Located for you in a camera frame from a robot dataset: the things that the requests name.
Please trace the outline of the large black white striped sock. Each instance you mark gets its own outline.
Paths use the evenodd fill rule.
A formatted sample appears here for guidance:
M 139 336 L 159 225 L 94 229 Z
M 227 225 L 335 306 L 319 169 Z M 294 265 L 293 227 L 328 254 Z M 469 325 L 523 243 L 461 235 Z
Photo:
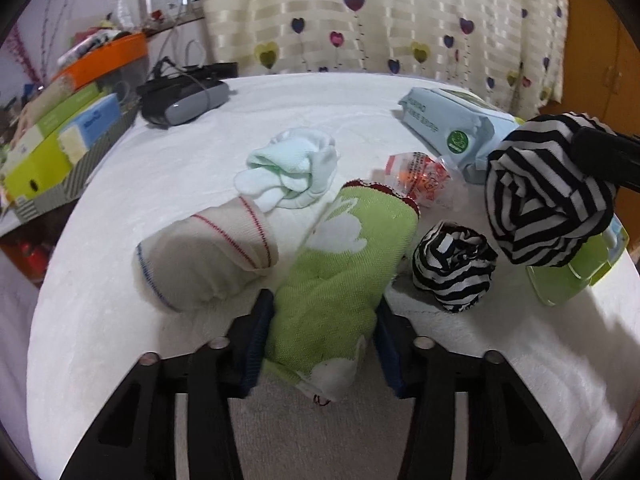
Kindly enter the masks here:
M 510 263 L 565 266 L 610 225 L 618 187 L 574 162 L 572 141 L 584 127 L 614 132 L 586 114 L 539 115 L 488 155 L 488 223 Z

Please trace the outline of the small black white striped sock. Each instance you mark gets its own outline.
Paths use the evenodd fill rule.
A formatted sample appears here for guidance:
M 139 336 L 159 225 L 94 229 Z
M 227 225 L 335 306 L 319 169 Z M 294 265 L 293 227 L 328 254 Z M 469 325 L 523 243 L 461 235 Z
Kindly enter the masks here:
M 411 279 L 415 288 L 436 300 L 439 310 L 460 313 L 477 304 L 491 288 L 497 259 L 484 234 L 441 221 L 414 248 Z

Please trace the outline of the white red-striped sock roll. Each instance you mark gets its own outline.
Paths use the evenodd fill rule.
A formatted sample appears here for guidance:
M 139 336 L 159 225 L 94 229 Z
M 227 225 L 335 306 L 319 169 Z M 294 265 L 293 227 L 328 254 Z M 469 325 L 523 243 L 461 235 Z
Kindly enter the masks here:
M 165 226 L 138 243 L 132 256 L 145 299 L 177 313 L 236 296 L 278 261 L 266 215 L 245 196 Z

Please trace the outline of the green white sock roll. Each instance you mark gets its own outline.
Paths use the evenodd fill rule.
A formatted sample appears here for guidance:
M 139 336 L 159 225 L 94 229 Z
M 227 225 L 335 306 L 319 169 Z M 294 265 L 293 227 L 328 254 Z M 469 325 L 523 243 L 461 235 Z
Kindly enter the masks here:
M 419 218 L 416 202 L 387 185 L 352 180 L 342 186 L 274 296 L 268 370 L 314 403 L 341 400 Z

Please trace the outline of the white mint sock bundle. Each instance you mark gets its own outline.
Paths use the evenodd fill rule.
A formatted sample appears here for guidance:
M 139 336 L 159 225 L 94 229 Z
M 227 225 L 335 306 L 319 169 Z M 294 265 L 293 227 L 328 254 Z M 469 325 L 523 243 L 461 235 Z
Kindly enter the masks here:
M 337 163 L 332 136 L 313 128 L 293 128 L 252 151 L 234 186 L 262 212 L 302 209 L 329 191 Z

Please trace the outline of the orange wooden cabinet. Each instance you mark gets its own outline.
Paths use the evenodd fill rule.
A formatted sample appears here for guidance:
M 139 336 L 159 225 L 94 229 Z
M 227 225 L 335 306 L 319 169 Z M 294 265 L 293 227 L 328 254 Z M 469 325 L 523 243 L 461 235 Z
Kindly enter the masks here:
M 563 96 L 542 114 L 586 113 L 639 132 L 639 48 L 608 0 L 568 0 Z

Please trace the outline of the green plastic cup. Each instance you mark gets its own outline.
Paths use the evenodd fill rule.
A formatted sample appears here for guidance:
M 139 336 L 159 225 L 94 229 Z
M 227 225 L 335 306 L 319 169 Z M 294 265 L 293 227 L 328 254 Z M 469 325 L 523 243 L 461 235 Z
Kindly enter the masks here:
M 616 265 L 629 242 L 616 216 L 601 234 L 591 237 L 565 266 L 529 266 L 527 275 L 538 299 L 546 306 L 565 304 L 596 284 Z

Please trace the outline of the blue wet wipes pack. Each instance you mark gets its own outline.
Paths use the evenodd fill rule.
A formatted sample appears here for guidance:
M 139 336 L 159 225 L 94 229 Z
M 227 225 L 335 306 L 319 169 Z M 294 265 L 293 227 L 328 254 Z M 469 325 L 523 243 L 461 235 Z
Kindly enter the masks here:
M 471 184 L 485 183 L 489 154 L 518 120 L 474 94 L 445 88 L 412 88 L 400 101 L 401 120 Z

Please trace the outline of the heart pattern curtain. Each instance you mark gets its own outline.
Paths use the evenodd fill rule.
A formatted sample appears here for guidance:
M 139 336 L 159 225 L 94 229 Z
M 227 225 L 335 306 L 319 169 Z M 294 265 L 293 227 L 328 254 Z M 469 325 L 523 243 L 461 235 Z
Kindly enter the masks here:
M 568 0 L 203 0 L 244 76 L 369 72 L 456 84 L 521 118 L 563 94 Z

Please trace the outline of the red white plastic wrapper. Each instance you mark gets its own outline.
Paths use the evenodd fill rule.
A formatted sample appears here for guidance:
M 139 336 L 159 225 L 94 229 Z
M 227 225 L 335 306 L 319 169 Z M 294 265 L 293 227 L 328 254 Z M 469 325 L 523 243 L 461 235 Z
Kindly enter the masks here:
M 461 172 L 447 159 L 423 152 L 390 155 L 372 177 L 425 208 L 461 210 L 469 198 Z

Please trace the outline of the black grey VR headset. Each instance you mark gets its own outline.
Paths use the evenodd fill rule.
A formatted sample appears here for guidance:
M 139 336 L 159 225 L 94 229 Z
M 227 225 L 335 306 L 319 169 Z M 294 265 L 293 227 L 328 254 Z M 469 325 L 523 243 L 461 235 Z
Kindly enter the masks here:
M 160 128 L 193 122 L 229 101 L 231 90 L 226 80 L 238 75 L 235 62 L 179 66 L 164 56 L 148 80 L 137 86 L 141 115 Z

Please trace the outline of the orange plastic basket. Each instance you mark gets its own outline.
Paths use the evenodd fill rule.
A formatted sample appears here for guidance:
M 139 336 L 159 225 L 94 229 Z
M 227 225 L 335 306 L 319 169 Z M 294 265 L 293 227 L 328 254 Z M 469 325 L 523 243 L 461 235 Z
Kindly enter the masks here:
M 106 74 L 119 70 L 124 66 L 146 58 L 148 44 L 142 32 L 115 39 L 104 46 L 93 50 L 70 66 L 60 70 L 54 79 L 70 76 L 75 88 L 90 84 Z

